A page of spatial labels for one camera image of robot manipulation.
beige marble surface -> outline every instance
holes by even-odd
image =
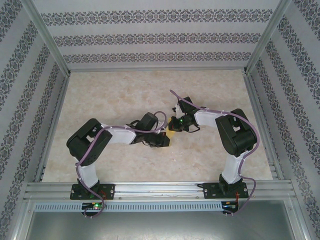
[[[43,181],[76,181],[66,142],[88,119],[124,125],[147,112],[164,111],[170,117],[177,102],[170,89],[210,109],[241,108],[257,125],[240,70],[72,73]],[[165,182],[218,180],[225,161],[218,130],[204,126],[196,133],[175,133],[170,147],[110,144],[95,163],[103,182]],[[272,179],[263,145],[242,169],[244,176]]]

damask pattern wall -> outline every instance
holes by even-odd
[[[33,182],[66,78],[19,0],[0,0],[0,240]]]
[[[293,0],[251,72],[282,171],[320,239],[320,1]]]
[[[245,67],[279,0],[34,0],[71,70]]]

marble floor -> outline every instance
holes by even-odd
[[[66,142],[90,118],[107,125],[125,125],[147,112],[164,111],[173,116],[177,98],[170,89],[210,109],[240,108],[257,126],[240,70],[72,73],[43,181],[76,182],[75,159]],[[169,147],[110,144],[95,164],[103,182],[174,182],[218,180],[225,161],[218,130],[204,126],[195,133],[175,133]],[[248,157],[242,174],[272,179],[262,144]]]

metal base plate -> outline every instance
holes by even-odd
[[[241,187],[233,191],[229,191],[226,195],[222,193],[219,188],[218,182],[205,182],[197,185],[199,188],[203,189],[203,194],[205,199],[235,199],[236,193],[239,194],[240,199],[246,199],[249,197],[247,184],[242,182]]]
[[[115,184],[100,183],[98,193],[105,200],[113,200],[115,196]],[[71,200],[99,200],[98,197],[86,192],[81,184],[73,184],[70,193]]]

enclosure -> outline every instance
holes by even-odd
[[[320,239],[319,3],[1,0],[0,239]],[[91,118],[174,116],[170,90],[257,128],[246,208],[225,217],[234,198],[198,187],[226,163],[201,126],[167,131],[169,147],[108,145],[95,165],[113,200],[85,219],[67,140]]]

